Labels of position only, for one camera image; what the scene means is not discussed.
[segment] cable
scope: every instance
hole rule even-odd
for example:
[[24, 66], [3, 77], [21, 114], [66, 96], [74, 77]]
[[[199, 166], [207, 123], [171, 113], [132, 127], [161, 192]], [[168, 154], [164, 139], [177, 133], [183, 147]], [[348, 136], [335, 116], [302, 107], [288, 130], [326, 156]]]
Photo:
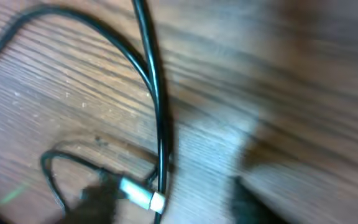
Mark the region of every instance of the cable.
[[[144, 45], [145, 57], [147, 62], [142, 58], [141, 54], [125, 39], [120, 33], [110, 27], [107, 23], [99, 20], [84, 12], [70, 9], [63, 6], [43, 4], [25, 10], [18, 18], [12, 20], [11, 25], [5, 28], [0, 36], [0, 53], [8, 42], [15, 36], [17, 31], [27, 22], [46, 14], [56, 14], [68, 17], [76, 21], [86, 24], [110, 43], [117, 47], [124, 56], [135, 67], [136, 71], [142, 77], [147, 89], [149, 90], [155, 108], [155, 119], [157, 123], [157, 147], [158, 147], [158, 164], [155, 165], [153, 171], [146, 177], [145, 182], [151, 184], [158, 177], [157, 190], [161, 194], [165, 194], [167, 188], [167, 166], [168, 157], [172, 148], [172, 127], [170, 126], [169, 104], [167, 98], [167, 89], [163, 77], [162, 64], [159, 57], [157, 38], [152, 23], [150, 11], [144, 0], [133, 0], [134, 10], [139, 24], [140, 34]], [[91, 169], [100, 169], [92, 163], [85, 161], [79, 157], [64, 152], [51, 151], [46, 152], [40, 158], [42, 171], [47, 182], [58, 200], [60, 206], [68, 211], [69, 208], [58, 190], [50, 166], [48, 162], [54, 157], [61, 157], [78, 162]], [[161, 215], [156, 213], [154, 223], [160, 223]]]

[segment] wooden surface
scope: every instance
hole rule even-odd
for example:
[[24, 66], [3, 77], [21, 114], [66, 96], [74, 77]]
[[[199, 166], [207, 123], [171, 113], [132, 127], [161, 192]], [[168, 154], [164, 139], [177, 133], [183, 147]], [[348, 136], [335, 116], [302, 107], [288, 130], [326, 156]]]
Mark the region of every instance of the wooden surface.
[[[0, 0], [0, 31], [38, 2]], [[99, 16], [142, 49], [130, 1], [50, 2]], [[358, 223], [358, 1], [149, 2], [176, 130], [164, 223], [231, 223], [238, 173], [293, 222]], [[95, 130], [155, 152], [142, 80], [84, 25], [58, 16], [26, 25], [0, 57], [0, 214], [22, 224], [59, 214], [38, 158]], [[114, 144], [66, 150], [139, 177], [152, 167]], [[94, 178], [56, 168], [71, 201]]]

